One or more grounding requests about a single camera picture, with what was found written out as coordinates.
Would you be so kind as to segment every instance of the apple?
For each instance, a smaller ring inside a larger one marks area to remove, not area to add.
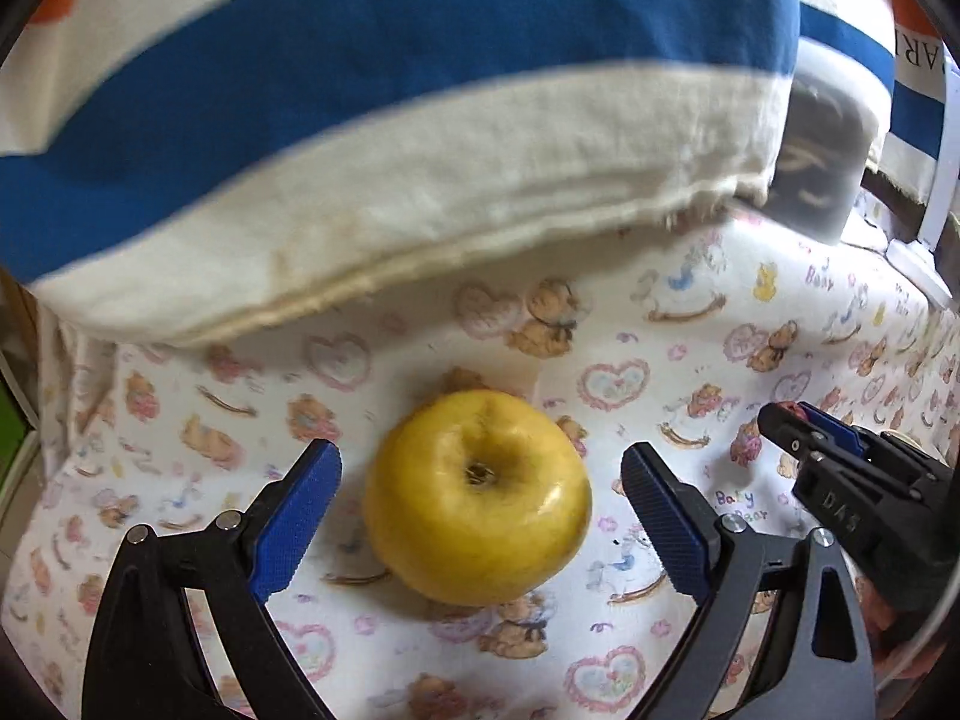
[[[484,607],[520,598],[576,554],[590,483],[563,431],[525,401],[456,392],[390,432],[368,471],[371,547],[434,601]]]

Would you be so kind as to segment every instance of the tablecloth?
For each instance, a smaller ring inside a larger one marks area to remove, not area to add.
[[[760,406],[805,399],[946,449],[960,430],[958,331],[875,253],[743,212],[541,247],[229,346],[116,346],[47,322],[44,451],[62,468],[19,546],[0,619],[48,695],[79,717],[88,637],[127,529],[203,528],[322,437],[343,453],[342,488],[268,608],[333,712],[625,717],[694,607],[623,496],[623,450],[649,440],[717,512],[803,536],[813,521],[790,494],[797,466],[758,435]],[[389,575],[359,497],[387,430],[441,392],[476,386],[521,394],[557,421],[589,471],[593,514],[578,555],[544,586],[461,610]],[[224,702],[250,713],[203,594],[190,601]],[[743,688],[769,605],[757,598],[717,712]]]

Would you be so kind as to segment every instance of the silver screw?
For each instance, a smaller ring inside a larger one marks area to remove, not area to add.
[[[837,541],[837,539],[836,536],[826,528],[815,528],[813,531],[813,541],[816,541],[822,547],[832,547],[834,541]]]
[[[232,531],[237,525],[240,524],[240,520],[243,519],[243,514],[237,512],[236,509],[229,509],[227,512],[220,512],[217,514],[217,518],[214,522],[217,523],[217,527],[222,531]]]
[[[739,514],[724,514],[720,517],[720,524],[725,531],[731,533],[743,533],[747,530],[747,521]]]
[[[127,531],[127,541],[131,544],[141,544],[147,541],[147,536],[150,536],[150,531],[146,525],[134,525]]]

